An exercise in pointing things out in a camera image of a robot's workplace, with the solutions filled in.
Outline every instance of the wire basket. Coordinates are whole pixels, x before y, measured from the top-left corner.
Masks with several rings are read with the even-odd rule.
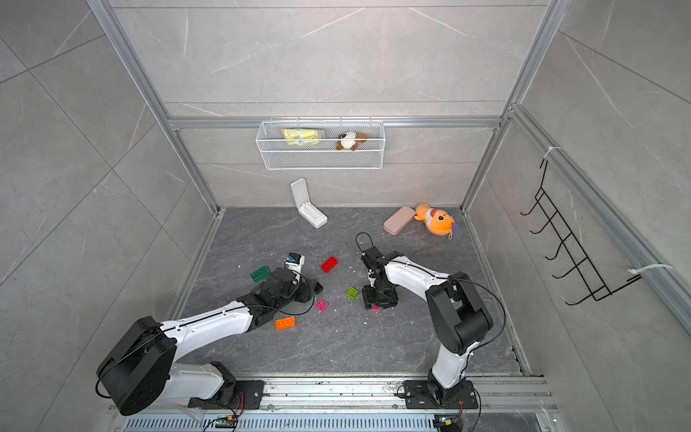
[[[324,138],[298,145],[283,129],[319,129]],[[342,133],[368,136],[357,150],[336,150]],[[384,123],[374,120],[277,120],[262,122],[257,147],[267,169],[378,169],[384,163]]]

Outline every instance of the pink case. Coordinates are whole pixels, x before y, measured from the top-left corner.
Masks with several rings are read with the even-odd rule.
[[[398,212],[394,213],[393,216],[386,220],[384,223],[384,231],[395,236],[413,220],[413,216],[415,216],[415,210],[410,207],[401,207],[398,209]]]

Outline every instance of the metal grate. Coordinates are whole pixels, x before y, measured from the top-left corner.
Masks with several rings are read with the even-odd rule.
[[[128,419],[123,432],[225,431],[214,427],[216,415],[203,421],[184,414],[139,414]],[[273,414],[245,413],[237,432],[351,432],[351,431],[436,431],[433,414]]]

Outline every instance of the black wire rack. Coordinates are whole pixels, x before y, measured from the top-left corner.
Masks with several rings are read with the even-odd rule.
[[[552,256],[551,258],[546,256],[545,258],[550,260],[550,261],[556,259],[557,255],[559,255],[559,251],[562,249],[562,247],[564,247],[564,250],[569,255],[569,258],[571,259],[571,263],[573,264],[573,266],[567,272],[562,274],[561,276],[552,275],[552,277],[555,279],[561,279],[561,278],[566,277],[569,273],[571,273],[575,270],[578,272],[578,275],[580,276],[581,280],[583,280],[585,287],[588,289],[588,292],[590,293],[587,296],[583,297],[581,300],[578,300],[574,303],[569,303],[568,301],[566,301],[565,303],[569,306],[575,306],[575,305],[582,303],[583,301],[585,301],[589,298],[592,298],[595,301],[600,301],[600,300],[604,299],[605,297],[609,297],[612,294],[614,294],[615,292],[622,290],[623,288],[626,288],[627,286],[631,285],[633,282],[636,282],[637,280],[641,279],[642,276],[640,274],[635,274],[634,276],[627,279],[626,283],[624,283],[619,288],[616,288],[615,290],[611,289],[606,284],[606,282],[603,280],[602,276],[600,275],[600,272],[598,271],[597,267],[595,267],[595,265],[593,264],[593,261],[590,259],[590,257],[586,253],[585,249],[583,249],[583,246],[580,244],[578,237],[576,237],[576,235],[574,234],[574,231],[571,229],[571,227],[567,223],[566,219],[564,219],[564,216],[562,216],[562,214],[559,212],[559,209],[557,208],[557,206],[554,205],[554,201],[552,201],[552,199],[549,197],[549,195],[547,195],[547,192],[545,191],[545,189],[542,187],[545,183],[545,173],[547,172],[547,160],[546,159],[542,160],[542,163],[540,164],[540,168],[542,168],[542,181],[540,181],[540,188],[538,189],[538,191],[535,194],[535,204],[533,204],[533,207],[530,209],[529,212],[521,213],[521,215],[528,216],[537,207],[539,207],[540,210],[542,210],[542,213],[547,218],[547,222],[537,232],[533,231],[533,230],[531,230],[530,232],[532,234],[539,234],[545,228],[547,228],[548,225],[551,226],[552,229],[554,229],[554,232],[557,234],[557,237],[559,237],[560,242],[559,242],[559,246],[557,247],[557,252],[554,254],[554,256]],[[541,201],[544,202],[545,200],[549,201],[549,204],[551,204],[551,206],[554,208],[554,213],[552,213],[551,216],[547,213],[547,211],[545,210],[545,207],[542,206]],[[561,219],[561,222],[567,228],[567,234],[565,236],[563,236],[559,232],[557,227],[554,225],[554,221],[559,220],[559,219],[555,219],[557,217],[559,217],[559,219]],[[578,245],[577,248],[578,248],[578,250],[580,250],[580,254],[572,253],[572,252],[577,252],[578,250],[576,250],[576,251],[569,250],[569,247],[566,244],[566,240],[568,240],[569,238],[572,238],[575,240],[576,244]],[[576,256],[583,255],[584,258],[579,260],[578,262],[576,262],[576,260],[574,259],[574,255],[576,255]],[[595,290],[593,290],[593,287],[591,286],[590,283],[588,283],[587,279],[585,278],[585,275],[583,274],[584,270],[587,269],[587,266],[589,266],[595,272],[595,274],[597,275],[597,279],[599,279],[599,282],[596,282],[594,284],[594,286],[599,285],[599,288],[597,288]]]

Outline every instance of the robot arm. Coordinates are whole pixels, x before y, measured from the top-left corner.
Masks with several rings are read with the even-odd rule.
[[[463,272],[451,275],[436,272],[413,263],[399,252],[383,255],[374,246],[365,250],[361,259],[370,279],[370,285],[363,287],[365,307],[395,306],[396,286],[427,301],[435,332],[442,343],[428,376],[428,394],[437,406],[454,405],[464,384],[466,388],[472,385],[464,383],[468,359],[493,325],[470,278]],[[453,301],[461,302],[461,306],[455,307]]]
[[[238,386],[257,382],[236,381],[218,362],[197,366],[176,361],[215,340],[270,322],[293,300],[313,301],[322,287],[300,275],[304,261],[299,254],[289,254],[285,267],[275,269],[249,294],[220,308],[162,323],[152,317],[137,320],[99,365],[97,392],[99,382],[103,383],[123,415],[138,413],[156,400],[186,399],[188,406],[200,408],[229,406]]]

